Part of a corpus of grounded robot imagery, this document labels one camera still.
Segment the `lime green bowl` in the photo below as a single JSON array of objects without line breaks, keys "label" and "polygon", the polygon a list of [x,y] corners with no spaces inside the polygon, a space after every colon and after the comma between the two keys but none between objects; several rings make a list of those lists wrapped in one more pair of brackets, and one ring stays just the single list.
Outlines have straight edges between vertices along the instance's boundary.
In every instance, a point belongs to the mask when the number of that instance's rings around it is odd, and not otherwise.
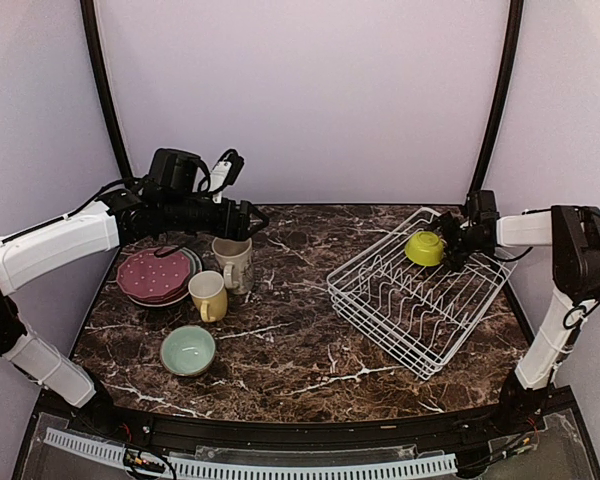
[{"label": "lime green bowl", "polygon": [[414,233],[405,245],[406,257],[419,266],[434,267],[442,263],[445,243],[441,236],[431,231]]}]

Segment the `patterned beige tall mug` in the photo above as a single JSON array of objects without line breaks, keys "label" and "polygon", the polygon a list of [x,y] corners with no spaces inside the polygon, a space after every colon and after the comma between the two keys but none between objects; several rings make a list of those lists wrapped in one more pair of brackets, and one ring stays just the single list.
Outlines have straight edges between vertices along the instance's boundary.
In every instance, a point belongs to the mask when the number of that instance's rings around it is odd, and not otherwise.
[{"label": "patterned beige tall mug", "polygon": [[244,295],[254,286],[251,239],[233,241],[215,238],[211,248],[224,279],[225,288],[235,295]]}]

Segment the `yellow mug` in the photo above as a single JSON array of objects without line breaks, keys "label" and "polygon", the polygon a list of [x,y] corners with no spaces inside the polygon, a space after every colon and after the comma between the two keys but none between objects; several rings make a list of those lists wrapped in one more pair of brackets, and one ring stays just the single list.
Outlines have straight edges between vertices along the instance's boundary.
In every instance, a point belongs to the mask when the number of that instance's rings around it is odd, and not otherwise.
[{"label": "yellow mug", "polygon": [[228,293],[223,276],[215,271],[194,275],[188,284],[189,294],[205,323],[223,320],[228,312]]}]

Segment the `pink polka dot plate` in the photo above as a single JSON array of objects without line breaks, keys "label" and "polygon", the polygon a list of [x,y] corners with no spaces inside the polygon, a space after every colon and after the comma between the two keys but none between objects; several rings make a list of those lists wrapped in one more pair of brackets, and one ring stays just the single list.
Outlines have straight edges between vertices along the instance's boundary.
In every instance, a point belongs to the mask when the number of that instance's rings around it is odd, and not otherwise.
[{"label": "pink polka dot plate", "polygon": [[192,272],[191,260],[180,251],[161,257],[157,251],[137,252],[117,270],[119,288],[141,303],[155,303],[182,293]]}]

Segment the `light teal bowl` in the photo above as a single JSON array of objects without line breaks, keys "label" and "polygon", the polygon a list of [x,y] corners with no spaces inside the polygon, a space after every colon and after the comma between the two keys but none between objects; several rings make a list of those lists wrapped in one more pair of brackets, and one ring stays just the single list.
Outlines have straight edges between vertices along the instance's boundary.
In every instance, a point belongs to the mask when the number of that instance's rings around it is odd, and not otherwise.
[{"label": "light teal bowl", "polygon": [[199,376],[211,366],[216,355],[212,335],[199,326],[183,326],[166,336],[160,348],[162,365],[177,376]]}]

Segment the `pale green flower plate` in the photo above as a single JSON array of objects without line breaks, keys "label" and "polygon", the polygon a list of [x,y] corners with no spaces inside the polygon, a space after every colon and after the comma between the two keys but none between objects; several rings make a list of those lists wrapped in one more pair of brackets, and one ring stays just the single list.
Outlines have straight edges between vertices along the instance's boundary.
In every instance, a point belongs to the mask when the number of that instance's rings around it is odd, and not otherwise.
[{"label": "pale green flower plate", "polygon": [[169,267],[170,296],[182,294],[187,290],[189,280],[204,270],[200,257],[192,250],[184,247],[167,257]]}]

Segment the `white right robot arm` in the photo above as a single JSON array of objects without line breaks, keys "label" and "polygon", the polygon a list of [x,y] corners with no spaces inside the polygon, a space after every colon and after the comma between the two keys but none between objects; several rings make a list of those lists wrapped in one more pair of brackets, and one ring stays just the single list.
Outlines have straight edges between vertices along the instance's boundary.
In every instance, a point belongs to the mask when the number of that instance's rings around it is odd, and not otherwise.
[{"label": "white right robot arm", "polygon": [[600,306],[600,209],[554,205],[506,217],[490,209],[470,215],[467,222],[445,213],[434,220],[433,228],[445,244],[444,263],[455,271],[471,254],[493,257],[499,247],[551,250],[553,290],[548,310],[490,413],[491,426],[510,434],[541,414],[557,371]]}]

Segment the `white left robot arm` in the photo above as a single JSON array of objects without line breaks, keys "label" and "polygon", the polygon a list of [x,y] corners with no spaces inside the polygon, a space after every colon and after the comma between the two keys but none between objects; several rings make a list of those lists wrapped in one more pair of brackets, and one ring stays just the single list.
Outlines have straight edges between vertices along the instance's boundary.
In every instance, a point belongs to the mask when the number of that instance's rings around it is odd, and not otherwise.
[{"label": "white left robot arm", "polygon": [[206,233],[242,241],[269,224],[248,201],[214,202],[194,195],[149,201],[120,189],[56,217],[0,238],[0,358],[54,391],[100,436],[121,427],[120,412],[97,379],[42,339],[20,319],[11,300],[31,281],[92,254],[114,250],[167,232]]}]

